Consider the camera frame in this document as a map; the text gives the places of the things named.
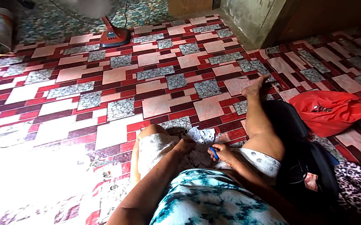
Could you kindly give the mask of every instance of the paper scrap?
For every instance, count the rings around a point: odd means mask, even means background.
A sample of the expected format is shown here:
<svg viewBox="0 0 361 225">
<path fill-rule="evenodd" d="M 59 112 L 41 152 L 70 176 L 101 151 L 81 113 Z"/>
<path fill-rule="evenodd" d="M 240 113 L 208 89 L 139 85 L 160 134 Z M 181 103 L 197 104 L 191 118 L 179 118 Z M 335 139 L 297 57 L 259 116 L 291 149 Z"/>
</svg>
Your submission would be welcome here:
<svg viewBox="0 0 361 225">
<path fill-rule="evenodd" d="M 212 159 L 207 152 L 208 147 L 214 143 L 215 129 L 203 129 L 199 130 L 198 126 L 193 127 L 186 134 L 187 138 L 192 139 L 197 143 L 195 149 L 190 153 L 191 161 L 194 166 L 201 168 L 201 164 L 208 166 Z"/>
<path fill-rule="evenodd" d="M 311 189 L 313 191 L 318 191 L 318 186 L 316 185 L 317 180 L 318 180 L 318 175 L 308 172 L 307 177 L 304 179 L 306 188 Z"/>
</svg>

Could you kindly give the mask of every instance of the foot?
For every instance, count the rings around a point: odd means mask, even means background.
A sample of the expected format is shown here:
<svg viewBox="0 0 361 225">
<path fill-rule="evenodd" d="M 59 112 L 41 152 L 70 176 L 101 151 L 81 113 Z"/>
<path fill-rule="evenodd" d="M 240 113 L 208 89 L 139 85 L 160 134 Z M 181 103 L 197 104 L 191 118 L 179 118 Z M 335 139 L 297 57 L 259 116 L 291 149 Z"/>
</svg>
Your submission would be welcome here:
<svg viewBox="0 0 361 225">
<path fill-rule="evenodd" d="M 253 85 L 248 86 L 242 90 L 242 95 L 246 98 L 248 95 L 258 95 L 262 84 L 270 77 L 271 75 L 260 76 Z"/>
</svg>

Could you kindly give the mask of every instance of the leopard print fabric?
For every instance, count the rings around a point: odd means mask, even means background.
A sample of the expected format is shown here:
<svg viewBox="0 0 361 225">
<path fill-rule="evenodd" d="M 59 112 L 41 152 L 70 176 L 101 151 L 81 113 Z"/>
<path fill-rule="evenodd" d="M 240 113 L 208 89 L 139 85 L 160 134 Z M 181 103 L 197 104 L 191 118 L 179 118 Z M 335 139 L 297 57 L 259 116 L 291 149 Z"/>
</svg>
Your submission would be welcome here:
<svg viewBox="0 0 361 225">
<path fill-rule="evenodd" d="M 361 167 L 352 162 L 340 162 L 334 171 L 340 188 L 339 205 L 361 216 Z"/>
</svg>

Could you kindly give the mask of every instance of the hand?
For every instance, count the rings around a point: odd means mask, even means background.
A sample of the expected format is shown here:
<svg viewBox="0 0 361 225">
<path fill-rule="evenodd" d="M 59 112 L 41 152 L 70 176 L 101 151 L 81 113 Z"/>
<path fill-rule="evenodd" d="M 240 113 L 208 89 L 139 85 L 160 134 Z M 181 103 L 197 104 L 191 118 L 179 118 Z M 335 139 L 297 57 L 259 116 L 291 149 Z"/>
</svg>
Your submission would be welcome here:
<svg viewBox="0 0 361 225">
<path fill-rule="evenodd" d="M 255 83 L 251 86 L 248 86 L 242 90 L 242 95 L 247 98 L 247 95 L 258 95 L 262 84 L 270 78 L 271 75 L 263 75 L 256 79 Z"/>
<path fill-rule="evenodd" d="M 233 154 L 232 151 L 228 149 L 226 145 L 222 144 L 213 144 L 213 148 L 215 148 L 216 154 L 219 157 L 219 160 L 226 162 L 226 165 L 233 168 L 233 164 L 238 161 L 239 159 L 237 156 Z M 208 153 L 211 154 L 211 158 L 216 161 L 216 158 L 214 157 L 213 151 L 208 149 Z"/>
<path fill-rule="evenodd" d="M 193 140 L 183 138 L 178 142 L 177 145 L 175 145 L 175 147 L 174 147 L 174 149 L 172 151 L 178 151 L 178 152 L 182 153 L 183 155 L 186 155 L 195 146 L 196 146 L 196 143 Z"/>
</svg>

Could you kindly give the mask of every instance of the red plastic bag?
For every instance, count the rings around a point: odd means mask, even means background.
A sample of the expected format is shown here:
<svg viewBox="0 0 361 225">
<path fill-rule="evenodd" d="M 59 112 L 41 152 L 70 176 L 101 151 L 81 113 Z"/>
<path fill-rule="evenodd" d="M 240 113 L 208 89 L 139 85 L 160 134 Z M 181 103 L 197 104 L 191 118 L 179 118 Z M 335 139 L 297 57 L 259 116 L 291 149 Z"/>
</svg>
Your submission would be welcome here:
<svg viewBox="0 0 361 225">
<path fill-rule="evenodd" d="M 289 100 L 318 136 L 336 135 L 361 119 L 361 99 L 345 92 L 314 90 Z"/>
</svg>

